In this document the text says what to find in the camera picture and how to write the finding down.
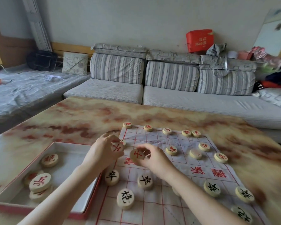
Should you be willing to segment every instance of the left hand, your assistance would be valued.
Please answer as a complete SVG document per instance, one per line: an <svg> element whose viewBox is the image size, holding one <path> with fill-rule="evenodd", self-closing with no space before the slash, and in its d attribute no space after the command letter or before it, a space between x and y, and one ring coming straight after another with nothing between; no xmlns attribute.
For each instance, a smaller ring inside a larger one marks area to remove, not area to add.
<svg viewBox="0 0 281 225"><path fill-rule="evenodd" d="M81 165L87 169L96 166L102 171L116 159L123 156L123 151L113 152L111 150L112 142L120 142L120 139L115 135L103 134L90 147Z"/></svg>

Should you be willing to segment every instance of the forearm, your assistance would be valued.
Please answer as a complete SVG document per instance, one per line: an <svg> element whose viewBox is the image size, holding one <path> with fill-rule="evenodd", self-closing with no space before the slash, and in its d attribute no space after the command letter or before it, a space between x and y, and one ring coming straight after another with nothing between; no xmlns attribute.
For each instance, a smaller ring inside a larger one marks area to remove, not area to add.
<svg viewBox="0 0 281 225"><path fill-rule="evenodd" d="M95 165L86 168L78 166L73 173L41 204L39 204L20 225L59 225L68 217L76 201L101 172Z"/></svg>
<svg viewBox="0 0 281 225"><path fill-rule="evenodd" d="M179 170L173 169L165 181L176 189L202 225L246 225L243 220L207 195Z"/></svg>

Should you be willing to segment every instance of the marble tabletop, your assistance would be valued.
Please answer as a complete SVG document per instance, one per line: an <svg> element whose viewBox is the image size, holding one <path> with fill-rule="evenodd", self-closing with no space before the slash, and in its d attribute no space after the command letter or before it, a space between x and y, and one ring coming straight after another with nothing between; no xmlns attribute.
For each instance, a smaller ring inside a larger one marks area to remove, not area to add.
<svg viewBox="0 0 281 225"><path fill-rule="evenodd" d="M54 141L92 144L123 122L208 134L273 224L281 225L281 146L238 117L70 97L0 135L0 192ZM23 216L0 213L0 224ZM64 224L94 224L66 220Z"/></svg>

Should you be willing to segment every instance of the folded vertical blind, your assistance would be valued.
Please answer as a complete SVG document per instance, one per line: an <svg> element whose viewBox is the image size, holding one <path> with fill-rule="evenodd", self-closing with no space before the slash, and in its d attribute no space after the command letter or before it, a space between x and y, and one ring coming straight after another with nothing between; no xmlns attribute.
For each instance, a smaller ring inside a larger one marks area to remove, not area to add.
<svg viewBox="0 0 281 225"><path fill-rule="evenodd" d="M39 50L52 51L36 0L23 0L28 21Z"/></svg>

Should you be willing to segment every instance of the white game board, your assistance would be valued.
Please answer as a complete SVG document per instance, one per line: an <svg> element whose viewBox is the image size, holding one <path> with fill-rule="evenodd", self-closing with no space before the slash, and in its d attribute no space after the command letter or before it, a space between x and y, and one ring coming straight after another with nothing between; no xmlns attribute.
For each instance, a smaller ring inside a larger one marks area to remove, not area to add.
<svg viewBox="0 0 281 225"><path fill-rule="evenodd" d="M133 164L129 158L129 153L137 144L141 143L156 145L163 149L164 152L167 146L174 145L178 149L179 154L176 156L168 155L166 152L165 154L181 172L202 189L204 182L212 179L221 187L221 196L217 198L218 202L229 209L233 205L245 208L253 217L254 225L271 224L257 204L246 204L236 196L235 188L243 186L243 184L231 166L218 163L214 159L214 153L219 152L219 150L208 136L187 138L181 134L181 130L173 130L172 135L166 136L162 133L162 129L146 132L143 126L133 125L130 129L122 129L120 139L124 139L127 142L125 155L112 166L119 171L120 182L115 186L99 191L101 193L98 194L102 196L99 196L101 200L98 202L99 205L97 205L100 210L96 213L96 224L200 224L182 198L176 196L165 181L161 181L153 175L154 188L152 190L144 191L138 187L138 175L143 172L149 173L150 171ZM202 151L203 158L196 160L189 155L189 150L198 148L200 142L209 143L211 150L210 152ZM132 209L128 211L121 210L116 204L117 194L124 188L131 189L135 195L135 203Z"/></svg>

